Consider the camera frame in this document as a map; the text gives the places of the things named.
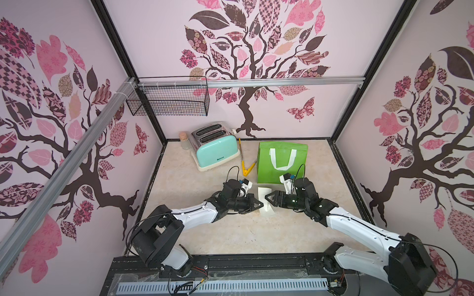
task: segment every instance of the cork stopper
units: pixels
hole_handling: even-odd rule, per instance
[[[180,132],[179,133],[179,139],[181,141],[186,141],[188,139],[188,134],[186,132]]]

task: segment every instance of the mint green toaster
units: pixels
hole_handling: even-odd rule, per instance
[[[189,140],[199,171],[210,170],[240,155],[236,137],[223,122],[195,130]]]

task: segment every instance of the wire basket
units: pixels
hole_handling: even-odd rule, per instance
[[[144,77],[140,79],[183,78]],[[127,105],[133,115],[147,115],[146,107],[155,115],[207,116],[209,110],[209,89],[207,81],[201,76],[186,76],[199,84],[176,85],[174,81],[144,82],[138,84],[138,90],[127,99]]]

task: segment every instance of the marble floor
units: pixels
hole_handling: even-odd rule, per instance
[[[360,217],[328,142],[294,142],[308,145],[306,177],[314,183],[319,196]],[[247,167],[256,159],[258,145],[259,141],[242,141]],[[190,153],[190,150],[183,150],[179,142],[168,143],[142,219],[162,204],[173,209],[201,203],[212,193],[222,190],[222,183],[232,166],[241,166],[240,157],[237,157],[210,171],[199,172]],[[230,177],[235,178],[236,172],[234,168]],[[241,168],[239,179],[243,179]],[[249,192],[255,197],[258,186],[284,190],[282,184],[257,184],[256,168],[247,179],[254,183]],[[367,250],[345,234],[311,221],[304,213],[273,209],[275,215],[271,217],[262,217],[257,210],[246,215],[228,215],[215,223],[194,227],[184,231],[178,243],[191,254],[322,252],[333,242]]]

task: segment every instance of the yellow tongs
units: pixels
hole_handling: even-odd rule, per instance
[[[242,143],[240,142],[240,138],[238,139],[238,145],[240,146],[240,159],[242,161],[242,174],[244,174],[244,177],[247,177],[250,171],[254,168],[255,164],[257,163],[257,160],[255,160],[254,163],[252,163],[252,165],[250,166],[250,168],[248,168],[248,170],[245,169],[244,152],[242,151]]]

